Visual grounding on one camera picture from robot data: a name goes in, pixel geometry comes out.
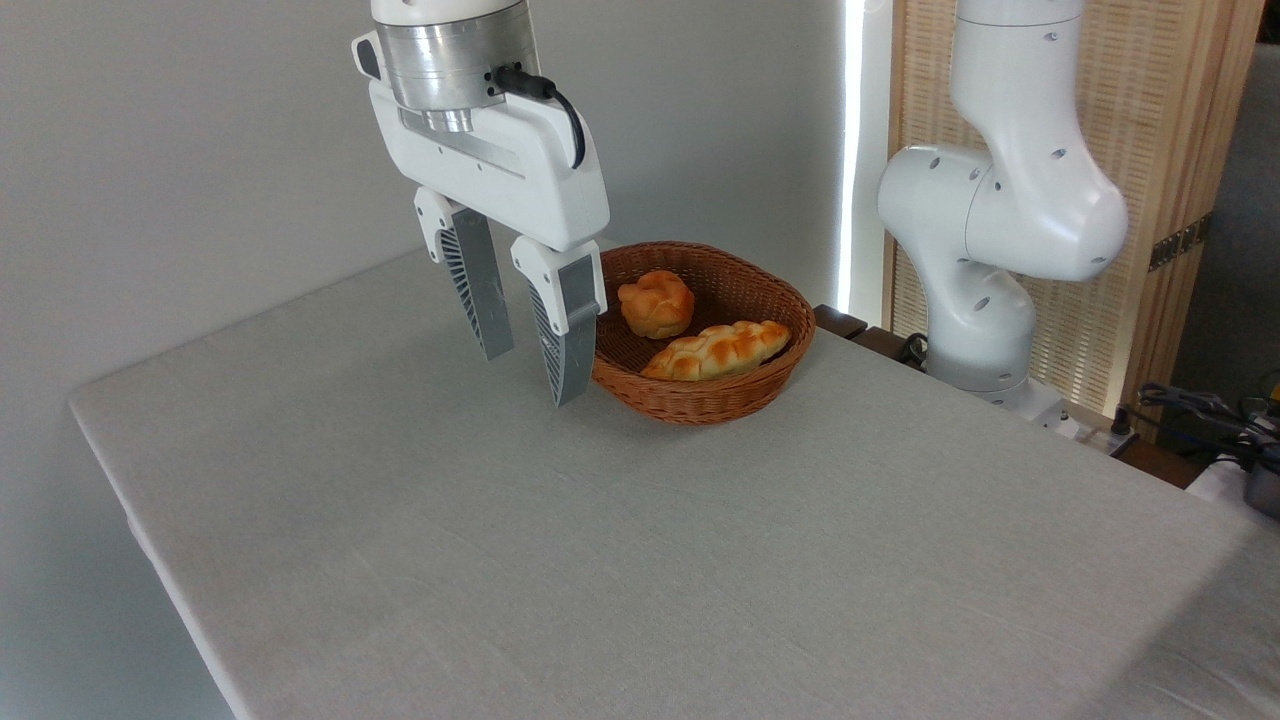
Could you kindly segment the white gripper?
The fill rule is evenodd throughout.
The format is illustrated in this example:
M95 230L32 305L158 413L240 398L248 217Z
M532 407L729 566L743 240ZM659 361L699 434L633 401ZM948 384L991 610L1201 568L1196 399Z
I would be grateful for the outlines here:
M376 33L355 38L351 51L392 161L422 186L413 205L429 256L449 273L485 357L515 346L488 217L524 234L511 254L527 282L552 397L558 407L572 402L590 383L596 318L608 310L600 249L588 241L611 222L590 131L577 145L558 102L516 94L415 111L396 100Z

